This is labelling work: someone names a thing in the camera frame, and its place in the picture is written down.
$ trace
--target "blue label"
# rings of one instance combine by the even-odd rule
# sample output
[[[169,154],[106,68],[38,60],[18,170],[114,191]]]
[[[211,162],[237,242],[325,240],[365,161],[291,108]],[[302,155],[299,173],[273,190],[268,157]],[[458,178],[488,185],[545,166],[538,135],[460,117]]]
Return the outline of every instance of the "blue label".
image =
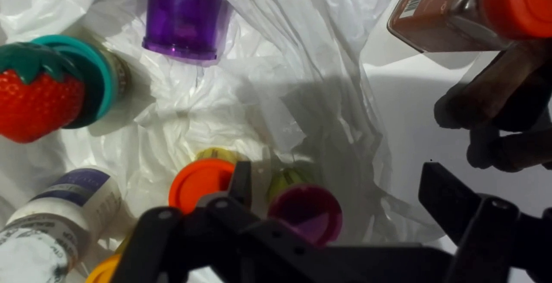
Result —
[[[109,175],[94,169],[76,169],[65,175],[31,200],[59,198],[84,206],[109,179]]]

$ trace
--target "purple cap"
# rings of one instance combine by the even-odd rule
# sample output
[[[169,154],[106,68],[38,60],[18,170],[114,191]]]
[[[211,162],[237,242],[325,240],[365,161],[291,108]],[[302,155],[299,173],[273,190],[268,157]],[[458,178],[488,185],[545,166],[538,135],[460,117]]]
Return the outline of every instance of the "purple cap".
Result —
[[[309,183],[293,185],[274,198],[268,217],[317,246],[337,240],[343,225],[341,206],[332,193]]]
[[[148,0],[145,49],[195,60],[217,54],[223,0]]]

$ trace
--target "green strawberry leaves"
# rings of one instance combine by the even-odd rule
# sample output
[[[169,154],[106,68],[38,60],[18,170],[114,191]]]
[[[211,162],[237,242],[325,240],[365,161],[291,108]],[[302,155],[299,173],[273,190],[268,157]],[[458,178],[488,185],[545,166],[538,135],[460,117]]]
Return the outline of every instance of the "green strawberry leaves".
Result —
[[[32,43],[13,43],[0,46],[0,72],[13,69],[21,81],[29,85],[40,73],[47,73],[56,82],[70,74],[83,80],[75,65],[54,49]]]

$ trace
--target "crumpled plastic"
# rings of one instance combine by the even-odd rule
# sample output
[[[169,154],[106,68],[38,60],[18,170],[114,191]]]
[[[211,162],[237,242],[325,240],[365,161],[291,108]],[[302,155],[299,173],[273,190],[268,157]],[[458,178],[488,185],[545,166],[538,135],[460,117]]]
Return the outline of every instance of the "crumpled plastic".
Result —
[[[437,239],[418,208],[374,183],[391,176],[390,161],[378,154],[387,152],[385,131],[359,54],[389,1],[227,0],[220,59],[194,65],[142,49],[147,0],[0,0],[0,41],[72,34],[102,43],[132,71],[126,97],[99,122],[28,145],[0,138],[0,201],[21,207],[85,165],[117,174],[121,217],[71,283],[83,282],[140,214],[166,205],[174,176],[208,147],[252,161],[252,211],[261,217],[272,172],[295,165],[339,200],[337,245]],[[190,280],[215,276],[203,269]]]

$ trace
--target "orange cap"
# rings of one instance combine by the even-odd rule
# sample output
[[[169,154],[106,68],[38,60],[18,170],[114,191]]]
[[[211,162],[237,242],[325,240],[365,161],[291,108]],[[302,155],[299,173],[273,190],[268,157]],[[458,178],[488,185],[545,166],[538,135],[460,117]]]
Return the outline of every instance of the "orange cap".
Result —
[[[94,271],[92,271],[85,283],[109,283],[111,281],[111,277],[113,277],[113,273],[115,273],[115,270],[117,269],[117,265],[119,265],[120,260],[121,254],[115,254],[104,260],[94,269]]]
[[[510,39],[552,37],[552,0],[483,0],[492,28]]]
[[[201,159],[187,165],[174,179],[169,205],[190,214],[201,197],[226,191],[234,165],[221,159]]]

